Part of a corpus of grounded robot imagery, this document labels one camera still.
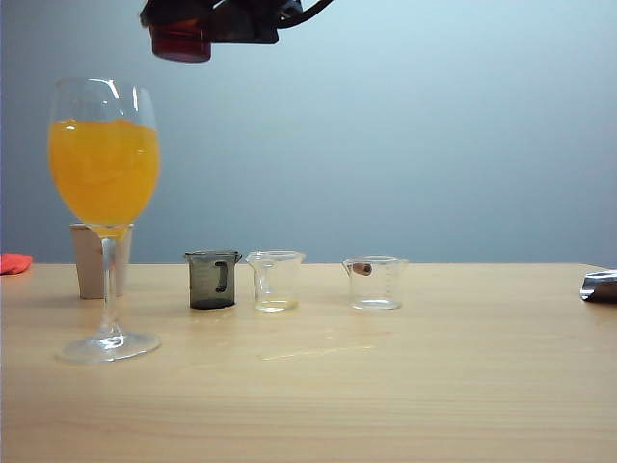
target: black cable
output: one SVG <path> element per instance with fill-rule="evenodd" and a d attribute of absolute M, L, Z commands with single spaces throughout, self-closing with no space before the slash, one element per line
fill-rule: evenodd
<path fill-rule="evenodd" d="M 278 29 L 286 29 L 288 27 L 297 26 L 298 24 L 302 24 L 305 21 L 308 21 L 313 16 L 321 12 L 324 8 L 330 5 L 334 0 L 319 0 L 312 7 L 310 7 L 305 12 L 301 12 L 293 17 L 288 19 L 281 19 L 277 21 L 276 26 Z"/>

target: red cloth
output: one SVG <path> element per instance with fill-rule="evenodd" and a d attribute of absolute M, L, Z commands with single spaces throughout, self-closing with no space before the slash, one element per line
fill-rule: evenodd
<path fill-rule="evenodd" d="M 16 275 L 28 270 L 32 256 L 5 253 L 0 256 L 0 275 Z"/>

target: wood grain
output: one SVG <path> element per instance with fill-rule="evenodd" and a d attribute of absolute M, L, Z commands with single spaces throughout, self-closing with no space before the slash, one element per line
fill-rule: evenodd
<path fill-rule="evenodd" d="M 185 265 L 131 265 L 125 325 L 163 346 L 109 365 L 54 353 L 99 301 L 71 265 L 2 277 L 3 462 L 617 461 L 617 308 L 581 264 L 410 264 L 403 307 L 346 303 L 303 265 L 298 309 L 188 307 Z"/>

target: red camera lens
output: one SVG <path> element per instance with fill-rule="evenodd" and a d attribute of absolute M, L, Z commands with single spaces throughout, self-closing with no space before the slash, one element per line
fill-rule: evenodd
<path fill-rule="evenodd" d="M 150 24 L 152 53 L 182 63 L 203 63 L 210 59 L 207 31 L 196 19 L 172 24 Z"/>

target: orange liquid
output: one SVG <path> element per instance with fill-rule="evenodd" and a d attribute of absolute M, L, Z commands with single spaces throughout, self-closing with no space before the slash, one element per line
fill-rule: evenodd
<path fill-rule="evenodd" d="M 156 131 L 126 120 L 57 121 L 49 127 L 49 166 L 70 210 L 99 234 L 132 223 L 154 192 Z"/>

